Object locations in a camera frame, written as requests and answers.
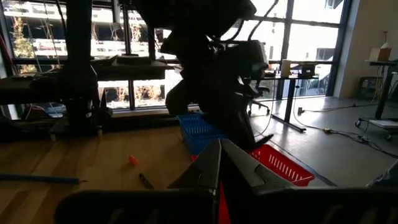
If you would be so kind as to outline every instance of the blue basket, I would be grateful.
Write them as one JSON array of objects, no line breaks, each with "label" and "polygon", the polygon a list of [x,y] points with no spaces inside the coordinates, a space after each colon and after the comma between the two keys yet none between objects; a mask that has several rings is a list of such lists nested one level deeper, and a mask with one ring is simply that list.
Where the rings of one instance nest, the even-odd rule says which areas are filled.
[{"label": "blue basket", "polygon": [[201,153],[211,139],[226,138],[220,129],[206,123],[200,116],[200,114],[177,116],[182,138],[193,155]]}]

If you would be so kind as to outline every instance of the orange object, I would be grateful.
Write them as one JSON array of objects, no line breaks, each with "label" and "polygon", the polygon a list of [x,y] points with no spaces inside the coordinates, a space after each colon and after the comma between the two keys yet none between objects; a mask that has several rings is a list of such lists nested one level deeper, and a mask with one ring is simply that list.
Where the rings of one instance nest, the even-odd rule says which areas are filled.
[{"label": "orange object", "polygon": [[138,166],[138,161],[134,156],[129,156],[129,162],[134,166]]}]

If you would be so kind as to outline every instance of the wooden floor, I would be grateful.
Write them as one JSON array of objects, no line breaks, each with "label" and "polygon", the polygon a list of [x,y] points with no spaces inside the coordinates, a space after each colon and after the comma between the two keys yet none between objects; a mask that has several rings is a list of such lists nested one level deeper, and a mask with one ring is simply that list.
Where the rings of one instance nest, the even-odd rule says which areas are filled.
[{"label": "wooden floor", "polygon": [[[133,167],[133,155],[139,165]],[[166,188],[189,165],[178,128],[105,134],[98,138],[0,144],[0,173],[79,177],[80,185],[0,182],[0,223],[53,223],[57,203],[87,189],[145,189],[142,172]]]}]

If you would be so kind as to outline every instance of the wheel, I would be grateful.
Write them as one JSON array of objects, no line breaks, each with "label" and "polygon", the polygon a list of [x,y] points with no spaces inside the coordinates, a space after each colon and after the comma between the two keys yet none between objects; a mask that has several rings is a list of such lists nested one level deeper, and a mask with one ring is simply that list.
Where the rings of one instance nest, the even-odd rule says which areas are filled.
[{"label": "wheel", "polygon": [[387,136],[386,136],[386,141],[391,141],[391,140],[392,140],[392,135],[390,135],[390,134],[387,135]]},{"label": "wheel", "polygon": [[355,122],[355,126],[356,126],[357,128],[359,128],[359,127],[361,126],[361,121]]}]

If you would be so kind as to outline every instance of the cardboard box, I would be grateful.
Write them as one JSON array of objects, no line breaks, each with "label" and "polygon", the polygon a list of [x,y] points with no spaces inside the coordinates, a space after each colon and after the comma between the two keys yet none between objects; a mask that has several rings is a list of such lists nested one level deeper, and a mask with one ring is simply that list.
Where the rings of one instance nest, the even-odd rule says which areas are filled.
[{"label": "cardboard box", "polygon": [[372,49],[370,61],[388,62],[391,54],[390,48],[385,49]]}]

